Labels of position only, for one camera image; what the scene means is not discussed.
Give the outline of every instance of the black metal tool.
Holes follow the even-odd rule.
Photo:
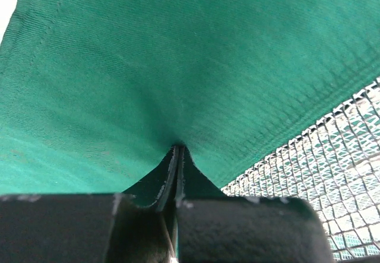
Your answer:
[[[174,146],[121,194],[0,197],[0,262],[332,262],[296,198],[225,196]]]

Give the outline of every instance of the wire mesh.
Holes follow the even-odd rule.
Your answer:
[[[306,199],[336,260],[380,254],[379,82],[380,77],[222,191]]]

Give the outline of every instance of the green fabric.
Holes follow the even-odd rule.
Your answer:
[[[380,0],[18,0],[0,193],[122,191],[185,143],[221,187],[379,72]]]

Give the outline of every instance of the green cloth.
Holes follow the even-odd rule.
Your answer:
[[[0,193],[122,191],[174,143],[222,187],[380,75],[380,0],[18,0]]]

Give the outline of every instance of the net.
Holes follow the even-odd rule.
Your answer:
[[[297,196],[318,213],[336,260],[380,254],[380,77],[222,191]]]

